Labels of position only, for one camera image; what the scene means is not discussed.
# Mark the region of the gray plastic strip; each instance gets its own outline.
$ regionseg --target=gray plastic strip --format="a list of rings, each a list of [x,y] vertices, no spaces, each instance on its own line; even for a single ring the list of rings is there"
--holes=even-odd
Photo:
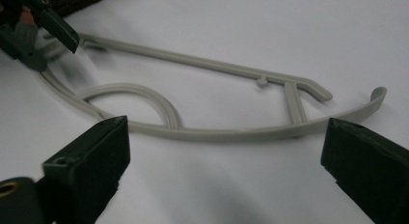
[[[83,110],[84,112],[95,116],[99,120],[115,117],[116,115],[109,114],[103,110],[100,110],[99,108],[94,107],[88,102],[88,99],[110,93],[126,92],[144,96],[153,100],[159,106],[166,121],[165,126],[131,121],[129,122],[129,129],[160,137],[192,141],[260,140],[296,137],[318,133],[325,131],[327,127],[330,117],[325,117],[314,121],[307,121],[297,90],[298,88],[309,92],[319,100],[328,100],[332,98],[331,93],[310,79],[270,71],[245,68],[188,55],[152,49],[140,45],[110,41],[89,35],[80,35],[80,37],[82,38],[82,43],[91,42],[92,44],[115,48],[120,51],[132,52],[153,58],[202,67],[205,69],[219,70],[235,75],[255,78],[258,81],[267,80],[268,82],[283,84],[285,86],[287,105],[293,124],[287,126],[238,129],[202,129],[183,127],[174,106],[161,95],[149,88],[133,84],[110,84],[92,88],[86,92],[75,95],[67,87],[62,85],[50,70],[40,73],[42,81],[48,85],[59,97]],[[371,94],[369,103],[351,111],[331,117],[359,123],[379,109],[386,93],[386,88],[376,88]]]

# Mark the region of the curved arm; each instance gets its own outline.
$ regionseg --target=curved arm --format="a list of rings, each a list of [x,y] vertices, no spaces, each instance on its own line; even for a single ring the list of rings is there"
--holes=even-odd
[[[74,96],[74,99],[87,101],[90,98],[114,93],[130,93],[150,99],[159,107],[168,128],[178,129],[180,127],[180,120],[174,106],[159,93],[156,93],[154,90],[141,85],[127,83],[103,85],[77,94]]]
[[[104,92],[104,88],[90,89],[88,92],[75,95],[68,88],[63,86],[57,79],[55,79],[52,74],[48,71],[40,73],[43,82],[49,86],[59,97],[65,101],[73,104],[75,107],[85,111],[88,114],[94,115],[99,119],[107,119],[115,117],[103,110],[100,110],[93,105],[89,104],[87,101],[82,100],[86,98],[91,98],[93,96],[99,95]],[[131,88],[136,88],[138,86],[125,84],[125,88],[120,88],[115,86],[116,91],[134,91]],[[361,122],[363,119],[369,117],[374,112],[376,112],[382,104],[382,101],[387,93],[386,88],[379,87],[373,90],[370,102],[344,113],[331,116],[333,118],[347,120],[350,122]],[[160,125],[150,125],[139,122],[129,122],[129,129],[135,130],[141,133],[172,138],[181,140],[191,140],[191,141],[243,141],[243,140],[260,140],[260,139],[277,139],[277,138],[288,138],[296,137],[306,134],[318,133],[325,131],[328,120],[330,117],[305,122],[298,125],[288,125],[288,126],[272,126],[272,127],[262,127],[262,128],[239,128],[239,129],[199,129],[199,128],[187,128],[179,126],[176,128],[169,128],[168,126]]]

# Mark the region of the plastic rib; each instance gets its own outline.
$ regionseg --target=plastic rib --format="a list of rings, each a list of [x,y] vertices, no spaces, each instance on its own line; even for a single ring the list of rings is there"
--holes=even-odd
[[[297,84],[286,82],[284,85],[286,93],[286,103],[289,109],[289,115],[292,123],[299,125],[307,121],[306,113],[303,104],[301,103],[300,94],[297,90]]]
[[[265,78],[268,82],[284,85],[286,82],[294,82],[298,87],[310,93],[319,101],[327,101],[332,99],[332,94],[325,88],[318,85],[316,82],[298,76],[286,75],[277,72],[266,70],[258,70],[253,68],[242,67],[234,64],[213,61],[205,58],[194,57],[190,55],[174,53],[161,49],[150,48],[137,44],[130,44],[126,42],[117,42],[95,36],[80,34],[82,43],[94,43],[98,46],[117,49],[123,52],[134,53],[146,57],[156,58],[160,60],[180,63],[188,66],[204,68],[209,70],[216,70],[237,76],[244,76],[252,79]]]
[[[163,50],[109,41],[92,36],[81,35],[81,37],[85,38],[87,42],[101,44],[101,46],[116,48],[121,51],[128,51],[150,57],[157,56],[156,58],[168,61],[200,66],[206,69],[224,71],[227,73],[243,75],[255,79],[267,78],[268,82],[282,83],[285,86],[287,103],[294,124],[287,126],[238,129],[202,129],[183,127],[174,106],[161,95],[149,88],[134,84],[111,84],[92,88],[75,95],[67,87],[62,85],[61,82],[53,76],[51,71],[48,70],[46,72],[40,73],[42,81],[47,86],[49,86],[59,97],[66,100],[73,106],[83,110],[87,114],[95,116],[99,120],[112,118],[116,115],[109,114],[97,107],[94,107],[89,103],[90,98],[103,96],[109,93],[132,93],[152,99],[159,106],[160,111],[165,118],[166,125],[151,125],[130,121],[129,129],[160,137],[191,141],[260,140],[296,137],[306,134],[318,133],[325,131],[327,127],[330,117],[325,117],[314,121],[307,121],[297,88],[304,89],[307,92],[310,92],[312,95],[316,95],[318,99],[321,98],[325,100],[332,97],[329,92],[326,93],[327,91],[325,89],[309,79],[263,70],[254,70],[231,64],[215,62],[212,60],[171,53]],[[359,123],[379,109],[386,94],[386,88],[376,88],[371,94],[369,103],[348,112],[344,112],[331,117]]]

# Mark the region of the brown fabric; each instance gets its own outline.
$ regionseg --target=brown fabric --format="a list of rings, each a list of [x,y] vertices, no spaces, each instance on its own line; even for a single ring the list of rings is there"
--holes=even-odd
[[[50,0],[50,1],[52,3],[52,9],[54,9],[57,12],[57,14],[64,17],[79,10],[82,10],[94,3],[97,3],[100,0]],[[6,10],[0,13],[0,25],[9,23],[12,26],[14,26],[17,23],[19,16],[20,14],[12,14],[6,8]]]
[[[100,0],[50,0],[53,9],[60,16],[72,14],[78,10],[84,9]]]

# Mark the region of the white surface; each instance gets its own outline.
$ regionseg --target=white surface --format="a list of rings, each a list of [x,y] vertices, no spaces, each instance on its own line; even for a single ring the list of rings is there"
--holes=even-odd
[[[308,77],[334,94],[320,104],[302,93],[309,119],[364,104],[385,86],[384,105],[363,125],[408,148],[408,14],[409,0],[105,0],[67,21],[78,32]],[[186,126],[289,122],[280,86],[91,49],[52,66],[73,90],[153,88]],[[3,53],[0,68],[0,181],[39,179],[41,164],[95,120]],[[95,104],[161,122],[149,102],[129,98]],[[132,133],[132,161],[97,223],[371,223],[320,166],[323,140],[192,143]]]

